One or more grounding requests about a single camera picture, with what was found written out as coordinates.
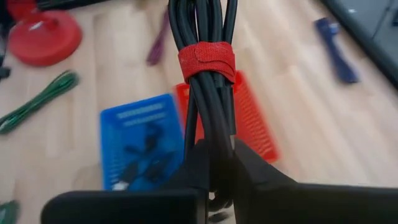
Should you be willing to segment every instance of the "plastic basket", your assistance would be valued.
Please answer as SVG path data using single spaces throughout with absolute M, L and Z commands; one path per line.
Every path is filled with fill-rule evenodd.
M 256 103 L 242 71 L 236 75 L 234 88 L 236 137 L 255 150 L 265 161 L 275 162 L 278 159 L 277 146 L 267 127 L 267 123 Z M 176 86 L 178 106 L 185 124 L 188 110 L 189 85 Z M 203 126 L 198 118 L 197 137 L 203 138 Z
M 151 126 L 163 130 L 158 144 L 145 154 L 145 138 Z M 162 178 L 153 183 L 143 177 L 136 179 L 129 190 L 151 190 L 163 184 L 183 161 L 183 137 L 174 99 L 161 95 L 128 105 L 117 106 L 101 113 L 101 153 L 103 163 L 103 186 L 111 190 L 119 182 L 122 171 L 131 162 L 138 162 L 140 174 L 151 161 L 171 154 L 172 158 L 162 173 Z M 132 153 L 126 146 L 140 150 Z

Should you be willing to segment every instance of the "red round base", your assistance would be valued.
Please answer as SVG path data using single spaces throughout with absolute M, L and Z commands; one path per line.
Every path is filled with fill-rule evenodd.
M 65 11 L 41 12 L 44 22 L 20 21 L 9 34 L 8 48 L 21 62 L 35 66 L 53 65 L 71 55 L 79 46 L 81 30 Z

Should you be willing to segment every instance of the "red velcro strap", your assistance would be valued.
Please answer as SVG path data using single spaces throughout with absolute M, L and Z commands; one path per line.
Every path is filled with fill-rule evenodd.
M 235 54 L 227 42 L 199 42 L 184 47 L 178 53 L 185 82 L 202 71 L 216 71 L 235 82 Z

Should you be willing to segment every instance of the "cable coil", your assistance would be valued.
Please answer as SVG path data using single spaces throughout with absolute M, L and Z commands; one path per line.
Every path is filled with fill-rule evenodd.
M 20 108 L 0 118 L 0 134 L 10 133 L 25 119 L 46 105 L 48 102 L 77 86 L 78 82 L 79 77 L 77 73 L 71 70 L 63 72 L 35 98 L 22 105 Z
M 170 0 L 170 26 L 178 50 L 198 42 L 232 43 L 237 0 L 228 0 L 223 24 L 220 0 Z M 195 145 L 200 114 L 210 150 L 210 200 L 212 212 L 232 205 L 230 197 L 233 136 L 236 134 L 232 83 L 217 72 L 205 71 L 189 78 L 190 97 L 185 126 L 185 152 Z

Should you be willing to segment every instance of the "purple strap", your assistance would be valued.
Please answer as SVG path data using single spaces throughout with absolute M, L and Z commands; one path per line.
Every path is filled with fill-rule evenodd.
M 152 46 L 149 55 L 147 57 L 148 65 L 156 65 L 162 58 L 164 51 L 164 40 L 169 29 L 169 12 L 166 10 L 164 12 L 164 18 L 162 27 L 160 28 L 159 35 L 156 37 L 156 41 Z

